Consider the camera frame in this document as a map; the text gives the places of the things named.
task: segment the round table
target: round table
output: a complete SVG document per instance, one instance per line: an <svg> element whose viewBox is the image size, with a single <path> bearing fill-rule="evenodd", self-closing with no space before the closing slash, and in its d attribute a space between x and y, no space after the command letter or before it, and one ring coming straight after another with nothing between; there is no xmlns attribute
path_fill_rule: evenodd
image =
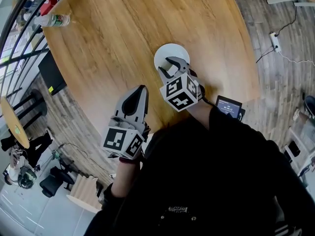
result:
<svg viewBox="0 0 315 236"><path fill-rule="evenodd" d="M26 135L25 130L20 123L20 120L14 113L14 110L11 107L10 103L5 97L1 97L0 104L5 122L8 125L11 133L24 148L29 148L30 142L28 136Z"/></svg>
<svg viewBox="0 0 315 236"><path fill-rule="evenodd" d="M213 102L260 97L251 40L235 0L60 0L53 13L66 27L44 27L71 94L99 133L129 89L149 91L147 124L155 132L185 118L164 102L154 54L183 46Z"/></svg>
<svg viewBox="0 0 315 236"><path fill-rule="evenodd" d="M35 102L17 116L14 111L32 99ZM14 138L24 148L29 148L30 142L25 133L25 129L28 128L40 116L45 116L47 114L47 106L41 93L38 90L33 89L28 97L26 97L24 100L22 100L20 103L18 103L14 107L10 105L10 103L5 97L1 97L0 105L1 105L2 114L5 119L5 122L8 125L8 128L10 129ZM38 113L27 124L23 126L20 122L20 119L22 119L26 114L28 114L34 108L38 110Z"/></svg>

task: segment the small display screen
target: small display screen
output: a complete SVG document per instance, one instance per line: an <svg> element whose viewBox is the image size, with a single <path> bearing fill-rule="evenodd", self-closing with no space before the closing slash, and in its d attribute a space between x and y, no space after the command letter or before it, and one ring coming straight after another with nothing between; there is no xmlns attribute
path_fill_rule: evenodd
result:
<svg viewBox="0 0 315 236"><path fill-rule="evenodd" d="M233 118L238 118L238 114L241 109L241 106L235 105L222 99L218 100L217 107L220 109L221 112L225 113L226 115L231 114Z"/></svg>

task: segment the wooden floor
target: wooden floor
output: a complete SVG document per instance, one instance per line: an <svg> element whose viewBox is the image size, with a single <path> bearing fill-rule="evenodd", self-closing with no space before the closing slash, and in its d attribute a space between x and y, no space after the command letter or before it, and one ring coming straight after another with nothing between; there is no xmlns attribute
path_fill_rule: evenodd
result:
<svg viewBox="0 0 315 236"><path fill-rule="evenodd" d="M261 54L272 50L269 33L278 32L283 25L292 21L295 7L291 2L268 5L266 0L236 1L258 59ZM315 10L297 8L296 22L285 28L279 38L284 56L296 60L315 60ZM302 104L301 91L315 94L315 67L310 63L293 64L273 52L257 64L257 69L261 98L243 105L247 111L244 123L259 130L282 148L289 139L287 130L292 124L293 112ZM99 149L98 132L73 100L69 90L66 88L51 97L40 75L31 88L39 89L44 95L48 114L29 127L28 134L33 137L42 135L44 128L49 126L56 137L56 144L52 148L66 142L76 144L98 165L73 146L65 146L64 153L75 160L80 170L99 177L102 183L108 185L112 179L103 169L114 173L117 159L108 159L107 154Z"/></svg>
<svg viewBox="0 0 315 236"><path fill-rule="evenodd" d="M268 5L266 0L236 0L249 30L258 59L272 50L269 33L294 19L292 2ZM298 7L296 22L281 31L282 54L294 60L315 60L315 10ZM289 139L295 108L302 104L302 93L314 94L315 67L294 64L273 52L257 64L261 98L244 104L244 122L274 140L280 148Z"/></svg>

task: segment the white cable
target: white cable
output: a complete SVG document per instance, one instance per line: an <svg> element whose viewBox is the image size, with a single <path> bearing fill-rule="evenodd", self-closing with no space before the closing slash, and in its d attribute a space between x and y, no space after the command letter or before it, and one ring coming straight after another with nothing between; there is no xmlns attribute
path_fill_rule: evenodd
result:
<svg viewBox="0 0 315 236"><path fill-rule="evenodd" d="M279 53L283 58L286 58L286 59L287 59L288 61L290 61L290 62L293 62L293 63L296 63L296 64L303 63L303 62L310 62L310 63L313 64L313 66L315 66L314 62L311 61L311 60L301 60L301 61L296 62L296 61L294 61L294 60L290 60L290 59L289 59L288 57L286 57L286 56L283 56L281 52L278 52L278 53Z"/></svg>

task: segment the metal railing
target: metal railing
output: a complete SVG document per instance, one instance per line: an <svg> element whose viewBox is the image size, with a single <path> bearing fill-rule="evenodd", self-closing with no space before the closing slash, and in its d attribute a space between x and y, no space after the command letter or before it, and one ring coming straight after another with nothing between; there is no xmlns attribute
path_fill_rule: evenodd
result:
<svg viewBox="0 0 315 236"><path fill-rule="evenodd" d="M10 13L8 19L6 20L5 22L5 25L3 27L3 30L2 30L2 33L0 35L0 55L2 55L3 53L3 50L4 50L4 46L5 46L5 42L7 40L7 38L9 37L9 33L13 27L13 24L16 20L16 18L19 16L19 13L20 11L23 9L23 6L25 4L27 0L17 0L16 2L16 5L15 7L13 8L12 12ZM30 53L27 53L25 54L25 51L26 49L28 48L28 46L30 45L30 43L32 42L32 40L34 39L34 37L41 31L41 26L37 26L36 29L34 30L34 32L32 33L32 35L30 36L29 40L27 41L27 43L25 44L25 47L23 48L23 50L21 51L21 54L17 57L14 57L13 58L13 54L15 52L15 49L17 48L18 46L18 43L19 41L21 40L24 32L26 31L27 27L30 25L30 23L32 22L33 18L37 15L39 9L41 8L41 6L45 3L46 0L40 0L40 2L37 4L36 7L34 7L32 9L32 13L30 15L30 17L28 18L28 20L26 21L26 23L24 24L22 30L20 31L18 37L16 38L15 40L15 43L12 47L12 50L11 50L11 53L9 55L9 58L8 60L6 60L5 62L3 63L0 63L0 69L5 67L5 70L4 70L4 75L3 75L3 78L2 78L2 83L1 83L1 88L0 88L0 96L2 96L2 91L3 91L3 85L4 85L4 81L6 79L7 76L7 73L8 73L8 67L10 64L16 62L16 65L13 69L13 72L10 72L10 81L9 81L9 84L8 84L8 87L7 87L7 90L6 90L6 93L5 93L5 97L11 97L12 95L14 95L13 97L13 100L11 101L11 103L14 102L15 100L15 97L16 97L16 93L12 93L12 94L9 94L9 89L11 87L11 83L12 83L12 80L13 80L13 76L14 74L16 73L17 71L17 68L18 68L18 65L20 63L21 60L24 60L23 64L22 64L22 69L20 71L20 74L18 75L18 78L14 84L14 87L12 89L12 92L15 91L16 89L16 86L18 84L18 81L20 80L21 78L21 75L23 74L25 68L26 68L26 65L28 64L29 60L31 57L35 56L35 58L33 59L33 62L31 63L31 65L29 66L28 70L26 71L26 73L24 73L24 76L22 78L22 81L20 83L20 85L18 86L18 88L21 87L24 79L26 78L28 72L30 71L31 67L33 66L33 64L35 63L35 61L37 60L37 58L39 57L39 55L43 54L43 53L46 53L49 51L49 49L47 48L47 44L44 45L44 47L40 50L37 50L38 46L40 45L40 43L43 41L43 39L45 38L45 36L43 35L39 40L38 42L36 43L36 45L34 46L34 48L32 49L32 51Z"/></svg>

